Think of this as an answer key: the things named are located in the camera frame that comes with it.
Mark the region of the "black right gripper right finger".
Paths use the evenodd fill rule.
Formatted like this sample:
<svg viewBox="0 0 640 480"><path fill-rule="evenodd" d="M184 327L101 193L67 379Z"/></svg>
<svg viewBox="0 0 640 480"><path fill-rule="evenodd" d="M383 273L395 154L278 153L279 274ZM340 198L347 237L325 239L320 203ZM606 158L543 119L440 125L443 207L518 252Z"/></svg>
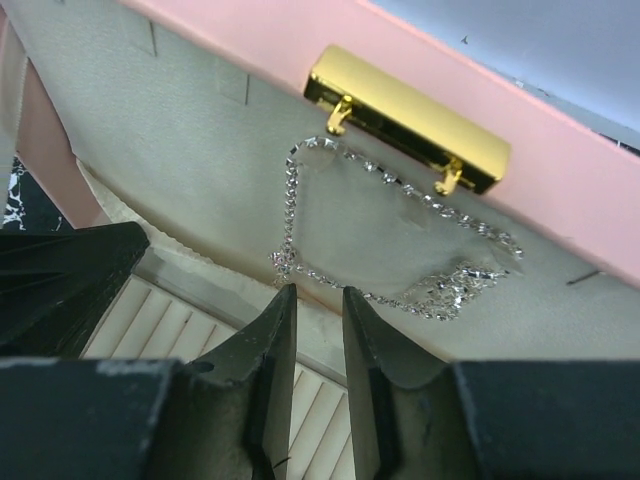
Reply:
<svg viewBox="0 0 640 480"><path fill-rule="evenodd" d="M342 326L359 479L635 479L639 365L444 362L355 288Z"/></svg>

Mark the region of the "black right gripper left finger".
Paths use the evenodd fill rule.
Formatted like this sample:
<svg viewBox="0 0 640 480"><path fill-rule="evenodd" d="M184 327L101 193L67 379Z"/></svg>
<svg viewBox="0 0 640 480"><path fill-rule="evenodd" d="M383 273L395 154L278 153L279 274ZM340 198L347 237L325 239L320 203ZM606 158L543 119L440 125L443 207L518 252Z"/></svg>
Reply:
<svg viewBox="0 0 640 480"><path fill-rule="evenodd" d="M1 332L5 479L283 479L296 356L287 285L206 354L80 360Z"/></svg>

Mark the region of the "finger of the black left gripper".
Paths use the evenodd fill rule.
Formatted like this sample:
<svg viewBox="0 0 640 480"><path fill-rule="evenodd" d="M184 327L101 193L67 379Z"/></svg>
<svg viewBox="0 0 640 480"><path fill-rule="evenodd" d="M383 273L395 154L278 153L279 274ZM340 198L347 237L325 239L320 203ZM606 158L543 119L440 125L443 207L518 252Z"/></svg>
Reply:
<svg viewBox="0 0 640 480"><path fill-rule="evenodd" d="M125 222L1 232L1 355L78 358L149 247Z"/></svg>

